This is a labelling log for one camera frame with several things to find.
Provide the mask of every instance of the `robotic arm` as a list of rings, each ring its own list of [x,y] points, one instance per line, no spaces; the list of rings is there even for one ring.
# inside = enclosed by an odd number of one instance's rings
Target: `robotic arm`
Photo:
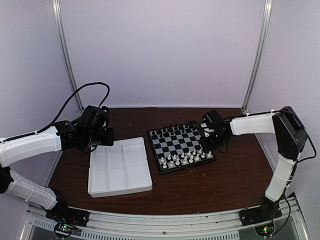
[[[307,141],[307,133],[290,106],[280,111],[258,113],[223,119],[216,110],[203,116],[201,141],[204,150],[217,149],[231,136],[243,134],[275,134],[278,145],[278,163],[271,182],[260,200],[260,207],[242,210],[242,225],[257,224],[280,217],[279,201],[292,180],[300,153]]]
[[[54,189],[42,187],[20,176],[10,165],[43,153],[65,151],[72,148],[84,152],[94,146],[112,146],[114,131],[108,127],[109,109],[88,106],[79,118],[60,121],[47,130],[27,133],[24,137],[0,138],[0,194],[12,194],[42,206],[47,217],[57,222],[75,220],[85,226],[87,212],[69,208],[63,195]]]

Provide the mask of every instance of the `white robot arm segment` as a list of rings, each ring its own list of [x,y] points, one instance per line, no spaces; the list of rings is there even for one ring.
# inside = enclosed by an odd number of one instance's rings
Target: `white robot arm segment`
[[[51,126],[47,130],[22,137],[16,140],[2,142],[0,139],[0,164],[3,168],[20,160],[39,154],[57,152],[61,150],[60,136],[56,127]]]

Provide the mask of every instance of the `metal extrusion profile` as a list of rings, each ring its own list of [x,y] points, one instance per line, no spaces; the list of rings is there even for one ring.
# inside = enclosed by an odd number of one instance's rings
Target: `metal extrusion profile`
[[[295,197],[288,199],[291,206],[292,224],[300,240],[309,240],[309,234]],[[280,202],[282,221],[287,218],[287,203]],[[86,240],[208,240],[240,239],[240,231],[252,229],[253,225],[242,226],[238,210],[185,215],[130,215],[110,212],[90,211],[86,227],[79,227],[74,238]],[[20,240],[32,240],[35,228],[52,232],[53,220],[45,217],[45,212],[30,205],[23,221]]]
[[[244,112],[248,110],[249,101],[252,96],[252,92],[258,76],[258,71],[259,71],[259,67],[262,60],[262,55],[263,55],[263,51],[265,48],[268,31],[269,31],[271,11],[272,11],[272,0],[265,0],[258,47],[256,50],[256,55],[255,55],[255,60],[253,64],[253,69],[251,72],[249,86],[248,86],[248,89],[244,98],[244,102],[242,105],[242,110]]]
[[[62,53],[63,53],[65,69],[66,69],[66,72],[68,75],[71,89],[73,92],[75,92],[77,90],[77,84],[76,84],[75,76],[74,76],[74,73],[72,70],[70,57],[69,57],[69,53],[68,53],[67,41],[66,41],[66,37],[65,37],[61,9],[60,9],[60,0],[52,0],[52,3],[53,3],[54,17],[55,17],[56,25],[57,25],[58,32],[59,32],[59,37],[60,37],[60,43],[61,43],[61,48],[62,48]],[[84,106],[81,102],[79,93],[75,94],[74,97],[75,97],[78,109],[81,112],[84,109]]]

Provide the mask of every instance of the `wire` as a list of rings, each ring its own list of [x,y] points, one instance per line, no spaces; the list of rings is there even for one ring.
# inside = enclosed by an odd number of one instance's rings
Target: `wire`
[[[224,145],[225,145],[225,148],[226,148],[226,149],[225,149],[224,151],[221,151],[220,148],[218,147],[217,150],[218,150],[220,153],[225,154],[226,152],[228,152],[229,146],[228,146],[228,143],[227,143],[225,140],[223,140],[223,142],[224,142]]]
[[[275,234],[275,231],[276,231],[275,216],[273,215],[271,218],[272,218],[272,223],[273,223],[273,232],[272,232],[272,235],[274,235],[274,234]]]
[[[65,109],[65,107],[67,106],[67,104],[70,102],[70,100],[83,88],[88,87],[88,86],[93,86],[93,85],[103,85],[107,88],[107,92],[106,95],[104,96],[104,98],[102,99],[102,101],[99,104],[99,108],[100,106],[105,102],[105,100],[107,99],[107,97],[109,96],[110,93],[110,87],[108,84],[104,83],[104,82],[91,82],[91,83],[86,83],[84,85],[82,85],[81,87],[79,87],[77,90],[75,90],[70,97],[64,102],[63,106],[61,107],[60,111],[58,112],[58,114],[55,116],[55,118],[52,120],[52,122],[50,122],[47,126],[41,128],[40,130],[36,131],[36,132],[29,132],[29,133],[25,133],[22,135],[18,135],[18,136],[13,136],[13,137],[9,137],[5,140],[3,140],[2,142],[8,142],[8,141],[12,141],[12,140],[16,140],[16,139],[20,139],[20,138],[24,138],[24,137],[28,137],[28,136],[32,136],[35,134],[39,134],[44,132],[45,130],[47,130],[48,128],[50,128],[56,121],[57,119],[60,117],[61,113],[63,112],[63,110]]]
[[[82,158],[82,157],[84,157],[85,155],[88,155],[88,154],[94,152],[94,151],[97,149],[97,147],[98,147],[98,146],[93,146],[93,149],[91,149],[91,150],[88,151],[88,152],[85,152],[85,151],[83,150],[83,153],[81,154],[80,157]]]
[[[288,220],[289,220],[289,218],[290,218],[290,215],[291,215],[291,206],[290,206],[290,203],[289,203],[289,201],[288,201],[288,199],[287,199],[287,197],[286,197],[286,195],[285,195],[285,192],[286,192],[286,190],[284,190],[283,196],[284,196],[284,200],[285,200],[286,203],[288,204],[289,213],[288,213],[288,216],[286,217],[286,220],[285,220],[284,224],[278,229],[278,231],[276,231],[275,233],[273,233],[272,236],[278,234],[278,233],[284,228],[284,226],[287,224],[287,222],[288,222]]]

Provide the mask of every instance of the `white plastic tray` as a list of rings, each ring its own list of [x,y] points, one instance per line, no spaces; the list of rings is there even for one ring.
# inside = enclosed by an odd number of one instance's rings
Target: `white plastic tray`
[[[88,193],[93,198],[152,190],[143,137],[98,146],[91,153]]]

